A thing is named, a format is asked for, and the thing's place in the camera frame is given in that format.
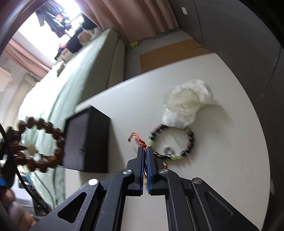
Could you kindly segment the person's left hand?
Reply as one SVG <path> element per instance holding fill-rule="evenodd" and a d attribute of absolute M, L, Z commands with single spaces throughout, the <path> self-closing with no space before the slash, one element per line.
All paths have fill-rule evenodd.
<path fill-rule="evenodd" d="M 1 191 L 1 202 L 18 230 L 30 230 L 37 223 L 35 218 L 16 202 L 16 197 L 12 190 Z"/>

